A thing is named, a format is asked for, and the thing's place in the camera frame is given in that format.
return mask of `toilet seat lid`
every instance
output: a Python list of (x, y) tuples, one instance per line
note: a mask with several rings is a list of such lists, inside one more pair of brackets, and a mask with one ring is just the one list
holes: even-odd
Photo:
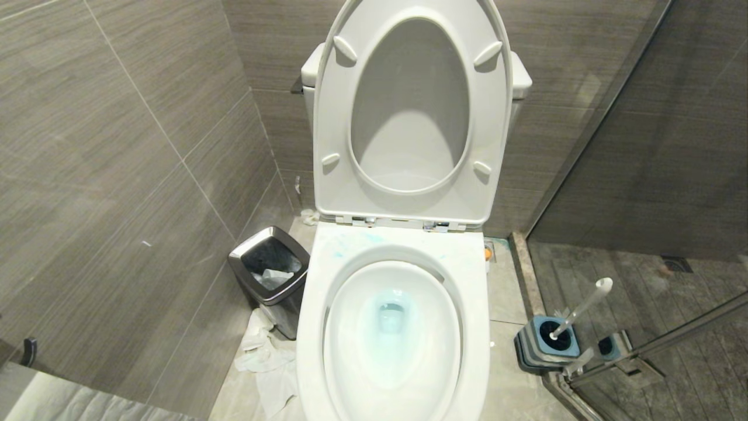
[(330, 309), (325, 376), (341, 420), (436, 421), (459, 373), (456, 309), (428, 271), (380, 261), (354, 272)]
[(490, 0), (348, 0), (320, 61), (320, 213), (480, 225), (498, 183), (511, 54)]

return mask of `toilet seat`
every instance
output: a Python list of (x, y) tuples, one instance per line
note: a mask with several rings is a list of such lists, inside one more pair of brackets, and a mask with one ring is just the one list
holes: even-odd
[(459, 373), (455, 307), (441, 283), (416, 264), (368, 264), (333, 299), (323, 350), (342, 419), (438, 421)]
[(459, 376), (439, 417), (435, 408), (414, 421), (477, 420), (488, 384), (488, 300), (480, 232), (440, 233), (320, 222), (310, 257), (298, 324), (296, 367), (299, 397), (310, 421), (357, 421), (334, 402), (325, 359), (329, 321), (342, 286), (377, 262), (408, 262), (429, 272), (447, 293), (459, 327)]
[(317, 210), (482, 225), (512, 99), (489, 0), (349, 0), (322, 51), (314, 112)]

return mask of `toilet paper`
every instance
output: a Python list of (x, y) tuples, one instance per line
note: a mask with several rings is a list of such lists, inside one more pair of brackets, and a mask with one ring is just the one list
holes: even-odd
[(237, 370), (256, 373), (260, 404), (268, 419), (280, 412), (292, 396), (298, 395), (295, 352), (273, 345), (272, 328), (273, 323), (262, 310), (255, 309), (240, 345), (245, 353), (234, 360)]

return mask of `shower floor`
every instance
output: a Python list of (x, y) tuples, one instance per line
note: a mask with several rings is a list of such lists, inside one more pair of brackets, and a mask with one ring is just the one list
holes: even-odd
[[(315, 227), (297, 218), (290, 234), (304, 248), (311, 250)], [(572, 421), (574, 417), (542, 385), (540, 377), (528, 375), (517, 367), (514, 335), (527, 323), (512, 256), (505, 240), (491, 239), (495, 259), (488, 272), (488, 304), (491, 319), (491, 371), (481, 421)], [(293, 348), (294, 342), (274, 336), (277, 346)], [(218, 394), (210, 415), (215, 421), (261, 421), (265, 414), (260, 405), (254, 374), (238, 372), (233, 366)], [(271, 418), (272, 421), (306, 420), (298, 396)]]
[[(626, 329), (634, 347), (748, 290), (739, 262), (688, 259), (693, 273), (667, 270), (660, 256), (530, 242), (546, 310), (574, 307), (602, 277), (607, 299), (574, 323), (582, 349)], [(612, 420), (740, 420), (748, 417), (748, 321), (729, 324), (657, 354), (663, 381), (639, 389), (609, 372), (581, 392)]]

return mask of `tile floor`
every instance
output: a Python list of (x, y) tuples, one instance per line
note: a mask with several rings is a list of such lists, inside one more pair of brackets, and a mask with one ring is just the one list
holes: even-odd
[[(314, 227), (297, 218), (290, 234), (311, 250)], [(572, 421), (574, 417), (543, 387), (540, 377), (528, 375), (517, 367), (512, 339), (527, 322), (509, 245), (492, 239), (496, 262), (488, 273), (488, 304), (491, 318), (491, 376), (488, 381), (481, 421)], [(277, 336), (275, 343), (294, 348), (295, 343)], [(264, 421), (254, 374), (238, 372), (232, 365), (210, 415), (215, 421)], [(305, 421), (298, 397), (270, 421)]]

